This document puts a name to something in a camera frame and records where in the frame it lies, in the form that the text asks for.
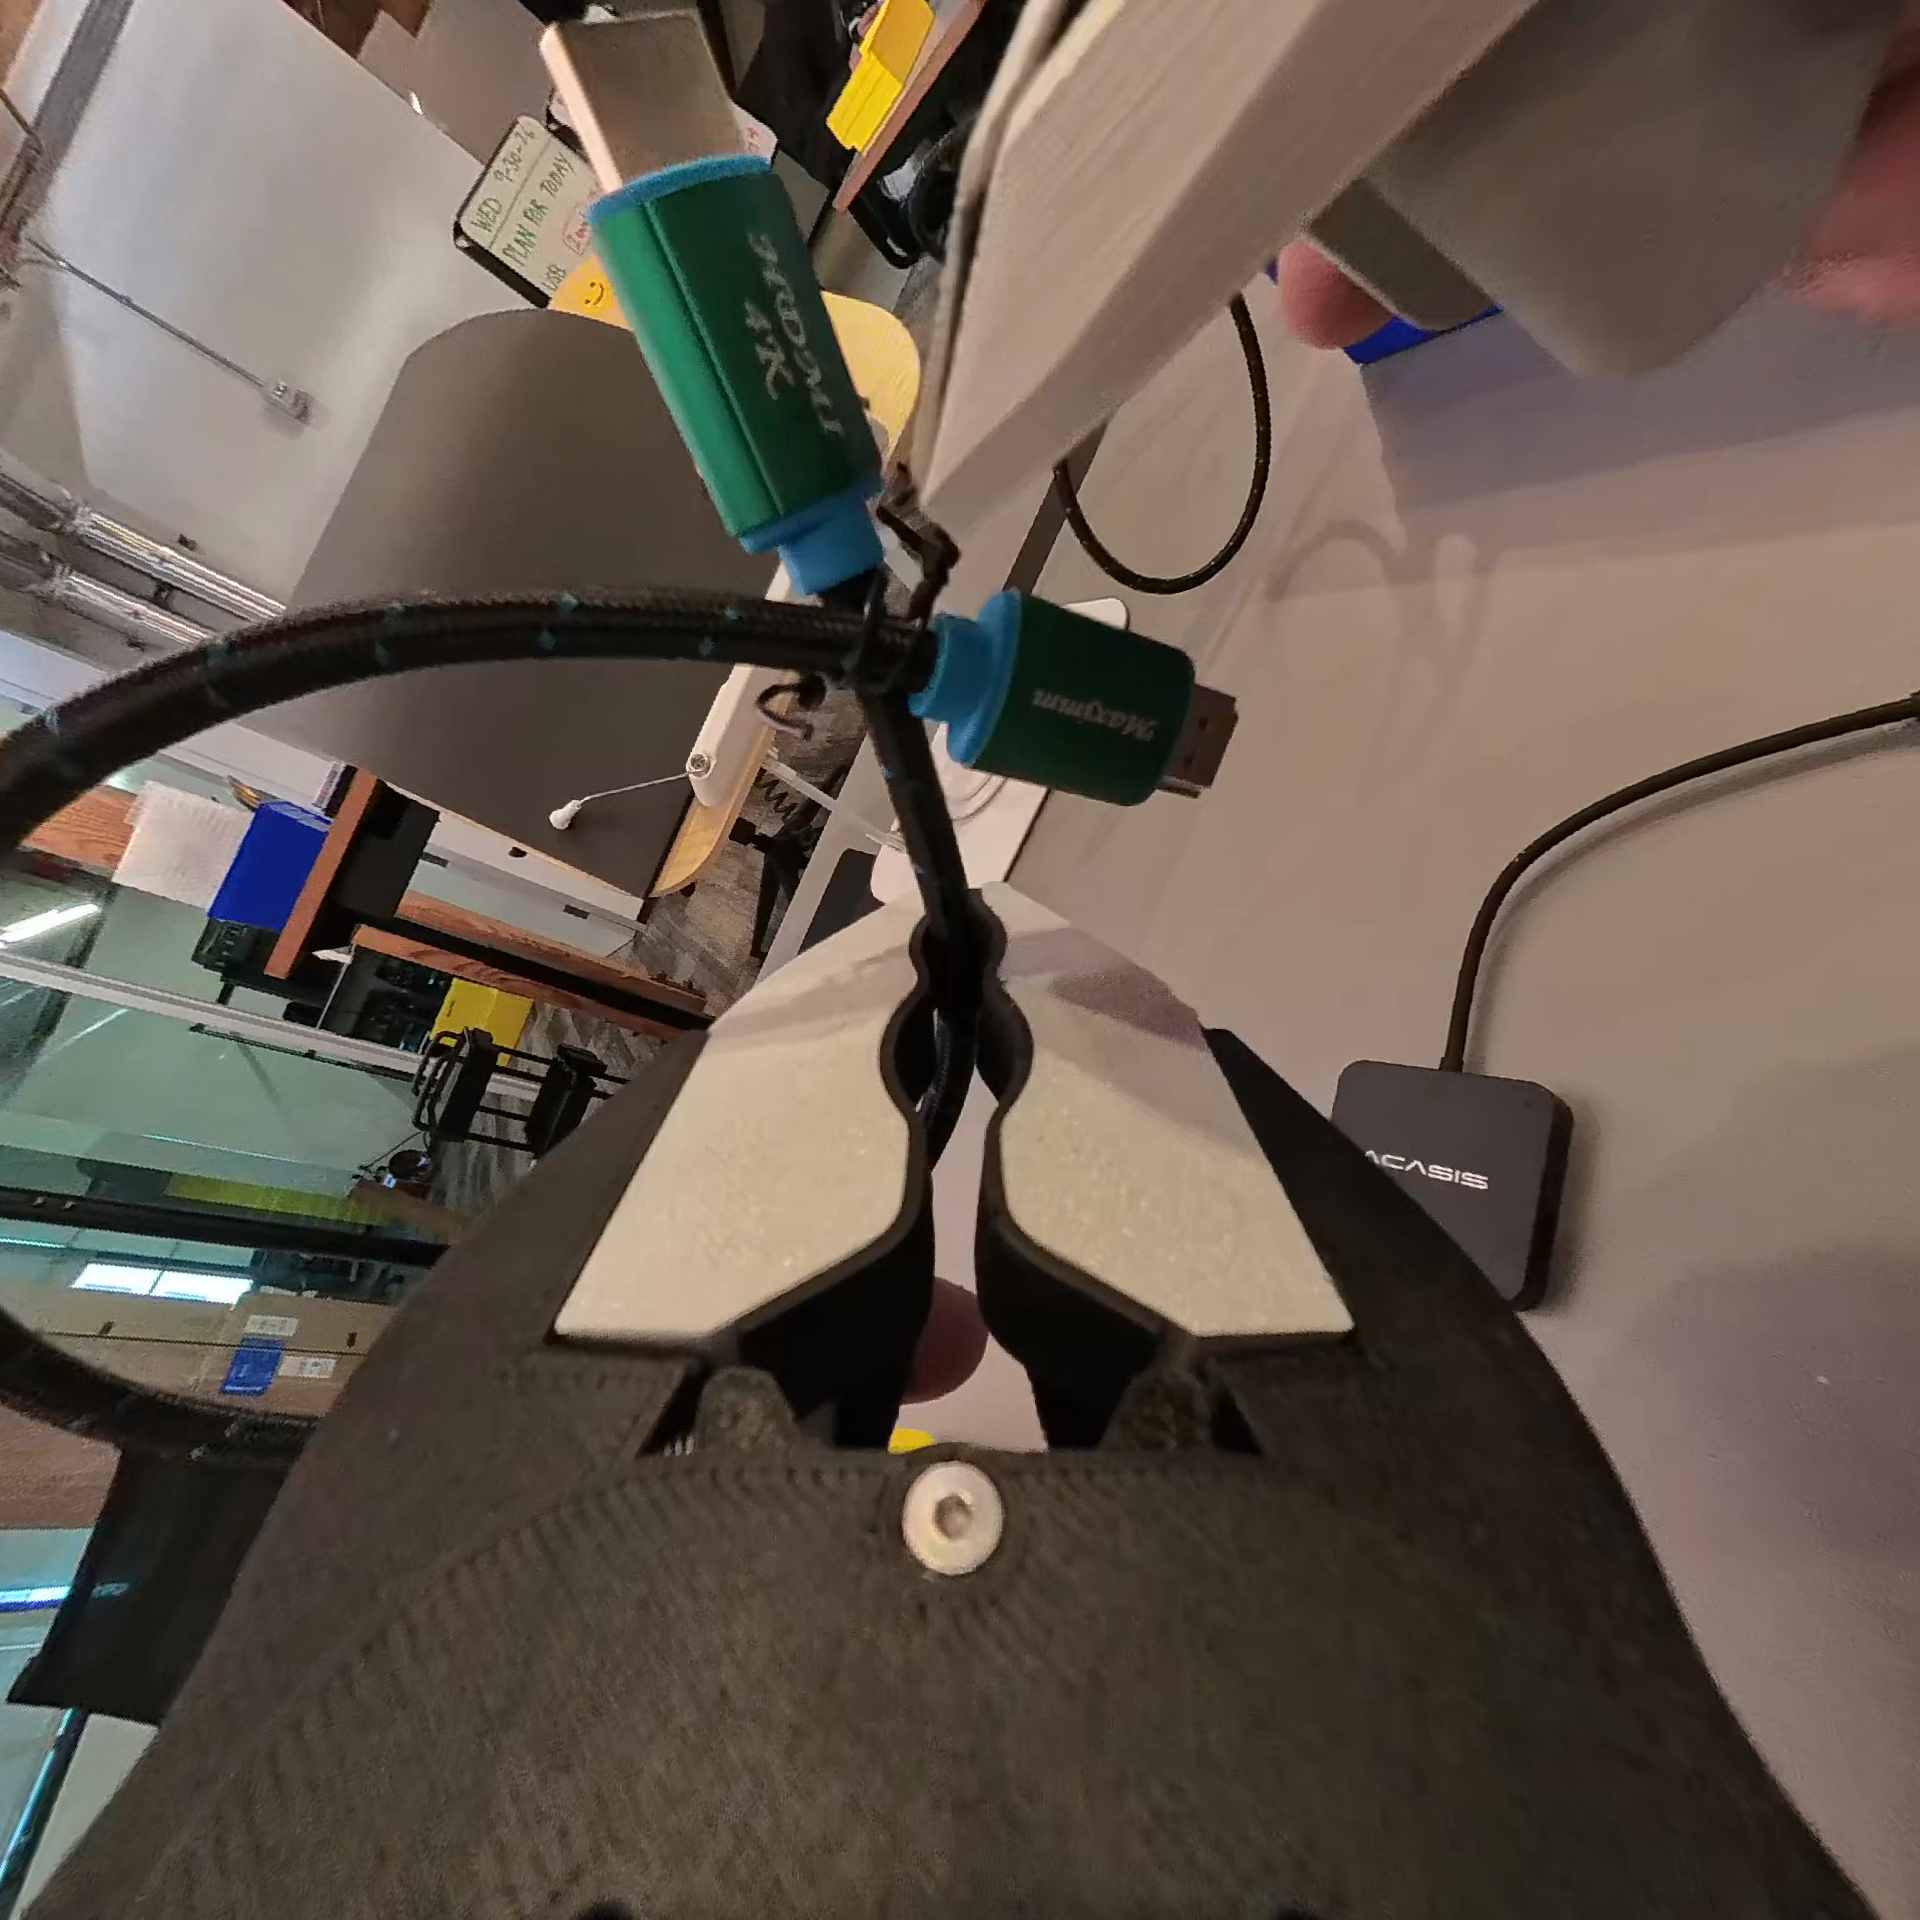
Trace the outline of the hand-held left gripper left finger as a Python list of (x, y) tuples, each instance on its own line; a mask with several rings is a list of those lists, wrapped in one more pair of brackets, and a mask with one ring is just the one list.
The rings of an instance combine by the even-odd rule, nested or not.
[(744, 1365), (838, 1444), (891, 1444), (936, 1281), (905, 1076), (920, 945), (920, 907), (900, 900), (704, 1031), (555, 1310), (560, 1340)]

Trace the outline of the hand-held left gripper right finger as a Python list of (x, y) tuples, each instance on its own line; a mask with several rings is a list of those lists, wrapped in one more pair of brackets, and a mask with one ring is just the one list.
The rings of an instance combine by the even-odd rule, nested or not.
[(1045, 1441), (1091, 1450), (1154, 1369), (1346, 1340), (1352, 1315), (1197, 1010), (1013, 888), (991, 925), (976, 1301)]

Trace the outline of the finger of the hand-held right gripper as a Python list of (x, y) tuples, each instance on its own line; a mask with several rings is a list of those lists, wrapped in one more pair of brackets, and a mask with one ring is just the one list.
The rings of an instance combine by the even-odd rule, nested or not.
[(1063, 459), (1518, 24), (1518, 4), (1021, 4), (956, 177), (934, 520)]

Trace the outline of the blue plastic bin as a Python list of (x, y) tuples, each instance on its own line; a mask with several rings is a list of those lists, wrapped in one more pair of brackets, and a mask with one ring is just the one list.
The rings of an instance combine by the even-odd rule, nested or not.
[(1382, 366), (1384, 357), (1407, 356), (1407, 350), (1425, 347), (1425, 344), (1445, 341), (1445, 334), (1457, 334), (1457, 332), (1486, 324), (1491, 317), (1501, 317), (1501, 303), (1490, 303), (1490, 308), (1479, 308), (1465, 319), (1441, 324), (1441, 329), (1423, 329), (1415, 319), (1388, 317), (1341, 350), (1352, 366)]

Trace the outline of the person's right hand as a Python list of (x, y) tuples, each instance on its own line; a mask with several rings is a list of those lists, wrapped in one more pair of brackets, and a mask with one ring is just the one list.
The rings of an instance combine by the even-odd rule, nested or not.
[[(1270, 265), (1281, 319), (1316, 350), (1375, 334), (1391, 312), (1299, 239)], [(1887, 77), (1857, 143), (1772, 288), (1822, 317), (1916, 329), (1916, 60)]]

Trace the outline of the yellow plastic block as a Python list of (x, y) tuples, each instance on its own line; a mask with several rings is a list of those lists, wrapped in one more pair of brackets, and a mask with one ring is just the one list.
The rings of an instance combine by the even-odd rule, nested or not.
[(851, 65), (825, 114), (841, 150), (871, 145), (905, 91), (934, 24), (934, 4), (860, 4), (851, 17)]

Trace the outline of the white tilting stand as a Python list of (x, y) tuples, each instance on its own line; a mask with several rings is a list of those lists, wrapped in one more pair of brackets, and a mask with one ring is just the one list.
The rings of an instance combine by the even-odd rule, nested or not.
[[(662, 852), (658, 880), (653, 896), (680, 896), (704, 874), (719, 848), (731, 835), (731, 821), (744, 815), (754, 777), (766, 770), (799, 792), (799, 770), (778, 758), (776, 730), (758, 718), (754, 703), (776, 684), (772, 670), (738, 666), (703, 720), (703, 731), (688, 756), (689, 802), (681, 830)], [(950, 799), (950, 819), (956, 824), (956, 848), (964, 852), (968, 880), (976, 888), (1009, 880), (1013, 861), (1047, 799), (1045, 786), (1018, 784), (1008, 776), (986, 776), (956, 763), (950, 756), (950, 731), (931, 731), (941, 792)]]

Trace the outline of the wooden table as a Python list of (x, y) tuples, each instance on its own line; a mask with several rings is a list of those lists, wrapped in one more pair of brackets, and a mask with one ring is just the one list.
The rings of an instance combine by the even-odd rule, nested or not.
[(442, 815), (347, 766), (333, 792), (325, 846), (282, 925), (265, 975), (287, 984), (333, 950), (442, 972), (479, 990), (611, 1022), (640, 1037), (680, 1037), (711, 1024), (704, 995), (658, 981), (621, 955), (479, 914), (411, 888)]

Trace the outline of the blue box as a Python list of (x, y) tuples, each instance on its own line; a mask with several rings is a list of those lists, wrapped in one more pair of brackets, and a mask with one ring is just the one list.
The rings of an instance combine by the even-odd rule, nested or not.
[(302, 802), (257, 802), (204, 916), (282, 933), (325, 852), (328, 815)]

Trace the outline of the cardboard box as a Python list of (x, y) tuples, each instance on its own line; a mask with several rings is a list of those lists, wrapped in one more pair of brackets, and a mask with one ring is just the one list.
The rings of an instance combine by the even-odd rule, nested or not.
[(287, 1419), (328, 1414), (396, 1317), (388, 1303), (316, 1294), (252, 1290), (224, 1306), (30, 1284), (8, 1284), (5, 1306), (121, 1380)]

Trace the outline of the small whiteboard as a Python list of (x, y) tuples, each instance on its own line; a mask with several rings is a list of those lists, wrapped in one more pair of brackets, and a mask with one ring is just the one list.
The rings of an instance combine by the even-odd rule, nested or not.
[(541, 114), (515, 114), (451, 220), (451, 242), (522, 299), (549, 308), (590, 256), (590, 161)]

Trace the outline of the black fabric panel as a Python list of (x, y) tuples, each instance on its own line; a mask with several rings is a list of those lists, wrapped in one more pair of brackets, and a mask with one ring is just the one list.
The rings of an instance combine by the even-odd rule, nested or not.
[(17, 1708), (162, 1727), (198, 1669), (287, 1464), (122, 1455)]

